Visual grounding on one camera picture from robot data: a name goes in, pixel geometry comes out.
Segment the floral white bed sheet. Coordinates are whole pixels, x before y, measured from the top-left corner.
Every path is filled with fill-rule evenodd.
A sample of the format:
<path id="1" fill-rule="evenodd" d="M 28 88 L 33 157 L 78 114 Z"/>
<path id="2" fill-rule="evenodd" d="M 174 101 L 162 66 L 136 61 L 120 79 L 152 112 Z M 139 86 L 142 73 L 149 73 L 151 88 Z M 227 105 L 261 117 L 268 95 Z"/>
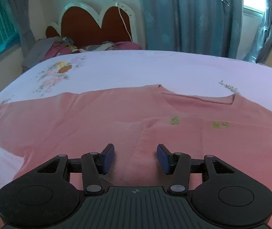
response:
<path id="1" fill-rule="evenodd" d="M 234 94 L 272 112 L 272 68 L 241 60 L 169 51 L 99 51 L 45 60 L 0 92 L 0 105 L 115 88 L 161 85 L 183 96 Z M 0 188 L 20 176 L 24 158 L 0 147 Z"/>

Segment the red white heart headboard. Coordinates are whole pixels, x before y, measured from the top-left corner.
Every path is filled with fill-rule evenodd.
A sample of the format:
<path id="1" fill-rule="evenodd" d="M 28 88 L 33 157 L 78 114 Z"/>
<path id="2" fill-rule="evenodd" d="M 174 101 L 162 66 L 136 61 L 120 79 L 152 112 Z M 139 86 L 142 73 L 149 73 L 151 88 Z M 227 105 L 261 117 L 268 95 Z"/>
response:
<path id="1" fill-rule="evenodd" d="M 68 3 L 61 11 L 58 22 L 47 26 L 45 36 L 68 37 L 77 47 L 107 41 L 138 43 L 135 13 L 121 2 L 112 2 L 100 12 L 82 2 Z"/>

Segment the pink knit sweater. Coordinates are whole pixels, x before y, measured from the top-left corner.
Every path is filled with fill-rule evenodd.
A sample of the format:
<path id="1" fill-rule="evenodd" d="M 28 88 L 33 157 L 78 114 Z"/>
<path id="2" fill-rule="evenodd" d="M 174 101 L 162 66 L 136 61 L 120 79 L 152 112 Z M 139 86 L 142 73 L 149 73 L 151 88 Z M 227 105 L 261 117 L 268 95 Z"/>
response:
<path id="1" fill-rule="evenodd" d="M 272 191 L 272 112 L 238 94 L 183 96 L 150 85 L 0 105 L 0 147 L 24 158 L 18 176 L 58 154 L 78 158 L 109 143 L 115 185 L 161 184 L 163 144 L 193 158 L 215 155 Z"/>

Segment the blue patterned curtain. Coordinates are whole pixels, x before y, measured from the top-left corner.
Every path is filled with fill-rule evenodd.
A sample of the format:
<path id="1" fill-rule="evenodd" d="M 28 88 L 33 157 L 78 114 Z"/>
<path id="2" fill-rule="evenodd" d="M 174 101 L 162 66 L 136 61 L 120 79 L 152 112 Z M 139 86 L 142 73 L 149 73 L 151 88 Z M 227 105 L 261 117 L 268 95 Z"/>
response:
<path id="1" fill-rule="evenodd" d="M 236 58 L 243 0 L 142 0 L 149 50 Z"/>

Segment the grey side curtain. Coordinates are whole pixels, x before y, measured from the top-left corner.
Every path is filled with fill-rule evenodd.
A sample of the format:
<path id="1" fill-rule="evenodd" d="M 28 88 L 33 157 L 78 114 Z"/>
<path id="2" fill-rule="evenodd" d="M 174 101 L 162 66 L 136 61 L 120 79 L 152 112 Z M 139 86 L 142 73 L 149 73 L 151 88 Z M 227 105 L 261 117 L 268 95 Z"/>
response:
<path id="1" fill-rule="evenodd" d="M 4 0 L 4 4 L 19 32 L 22 52 L 27 55 L 36 42 L 30 28 L 29 0 Z"/>

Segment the pile of clothes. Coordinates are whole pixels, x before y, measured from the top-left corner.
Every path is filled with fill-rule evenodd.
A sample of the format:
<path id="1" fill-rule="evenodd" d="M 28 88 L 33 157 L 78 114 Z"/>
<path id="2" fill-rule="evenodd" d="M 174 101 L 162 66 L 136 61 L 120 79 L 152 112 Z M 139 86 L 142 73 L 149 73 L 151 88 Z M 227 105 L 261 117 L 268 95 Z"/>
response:
<path id="1" fill-rule="evenodd" d="M 26 72 L 38 63 L 56 56 L 79 52 L 80 50 L 74 45 L 73 40 L 68 37 L 40 39 L 25 57 L 22 70 Z"/>

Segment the magenta pillow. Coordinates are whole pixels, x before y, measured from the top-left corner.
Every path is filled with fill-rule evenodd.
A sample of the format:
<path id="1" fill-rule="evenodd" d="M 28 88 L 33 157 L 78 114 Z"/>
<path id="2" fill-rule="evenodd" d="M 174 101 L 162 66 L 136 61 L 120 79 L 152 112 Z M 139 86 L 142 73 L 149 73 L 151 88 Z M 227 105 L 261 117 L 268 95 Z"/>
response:
<path id="1" fill-rule="evenodd" d="M 142 47 L 134 42 L 104 42 L 103 44 L 89 45 L 81 47 L 82 51 L 111 51 L 111 50 L 142 50 Z"/>

